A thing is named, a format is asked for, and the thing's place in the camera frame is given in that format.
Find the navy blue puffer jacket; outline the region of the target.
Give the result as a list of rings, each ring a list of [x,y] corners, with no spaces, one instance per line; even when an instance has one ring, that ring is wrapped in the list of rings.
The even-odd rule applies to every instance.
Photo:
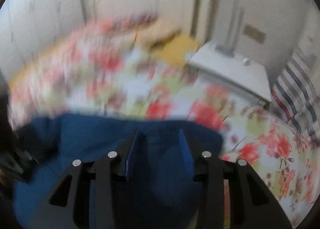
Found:
[[[31,162],[13,185],[23,228],[186,228],[201,198],[200,153],[221,134],[183,120],[118,120],[78,114],[35,118],[17,146]]]

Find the sailboat print curtain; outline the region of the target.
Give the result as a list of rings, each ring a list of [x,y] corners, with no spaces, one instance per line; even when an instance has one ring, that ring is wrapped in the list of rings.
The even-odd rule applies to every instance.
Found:
[[[271,89],[270,109],[309,137],[319,136],[319,12],[306,20],[291,57]]]

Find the floral bed quilt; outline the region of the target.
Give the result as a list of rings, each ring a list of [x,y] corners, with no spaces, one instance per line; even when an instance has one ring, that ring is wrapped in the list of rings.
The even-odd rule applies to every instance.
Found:
[[[246,159],[292,227],[301,226],[319,196],[319,136],[299,133],[199,70],[151,55],[179,33],[142,48],[135,45],[142,27],[107,31],[102,24],[109,20],[89,22],[18,71],[9,82],[12,125],[64,112],[194,121],[222,132],[222,158]]]

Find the white nightstand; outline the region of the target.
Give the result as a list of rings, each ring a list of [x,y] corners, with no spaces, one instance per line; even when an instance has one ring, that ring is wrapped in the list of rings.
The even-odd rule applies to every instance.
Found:
[[[271,90],[266,68],[252,61],[242,64],[244,56],[235,53],[234,58],[221,55],[215,50],[215,43],[206,43],[189,60],[188,65],[198,68],[221,81],[251,95],[258,101],[271,102]]]

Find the white wardrobe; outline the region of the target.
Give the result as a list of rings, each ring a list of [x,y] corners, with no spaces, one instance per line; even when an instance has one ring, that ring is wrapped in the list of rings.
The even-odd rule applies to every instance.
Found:
[[[81,0],[5,0],[1,7],[1,74],[10,80],[38,51],[84,21]]]

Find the embroidered patterned pillow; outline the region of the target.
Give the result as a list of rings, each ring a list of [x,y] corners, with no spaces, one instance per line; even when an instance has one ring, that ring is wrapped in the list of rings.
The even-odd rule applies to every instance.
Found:
[[[157,13],[144,12],[111,19],[102,24],[107,31],[122,32],[153,24],[158,19]]]

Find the yellow pillow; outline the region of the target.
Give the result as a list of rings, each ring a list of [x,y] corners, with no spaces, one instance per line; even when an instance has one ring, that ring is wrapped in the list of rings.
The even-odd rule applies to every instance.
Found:
[[[184,66],[186,55],[195,53],[200,48],[199,43],[187,34],[179,34],[166,41],[164,45],[152,51],[152,56],[174,66]]]

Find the peach patterned pillow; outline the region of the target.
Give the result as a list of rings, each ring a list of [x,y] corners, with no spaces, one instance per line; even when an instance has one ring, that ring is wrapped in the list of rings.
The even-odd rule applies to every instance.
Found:
[[[159,18],[137,31],[135,45],[142,48],[151,48],[155,44],[173,37],[180,30],[181,28],[177,24],[167,19]]]

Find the silver lamp stand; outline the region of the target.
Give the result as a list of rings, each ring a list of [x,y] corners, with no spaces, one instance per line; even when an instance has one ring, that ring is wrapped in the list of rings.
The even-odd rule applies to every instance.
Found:
[[[240,0],[234,0],[225,42],[223,44],[217,44],[215,48],[221,55],[230,58],[235,57],[235,50],[239,42],[244,15],[245,9],[240,6]]]

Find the wall switch socket panel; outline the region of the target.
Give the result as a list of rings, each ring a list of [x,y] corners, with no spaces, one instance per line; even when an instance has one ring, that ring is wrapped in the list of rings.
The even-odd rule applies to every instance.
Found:
[[[255,28],[252,25],[244,26],[243,35],[256,41],[259,44],[263,44],[266,38],[266,33],[262,32],[261,30]]]

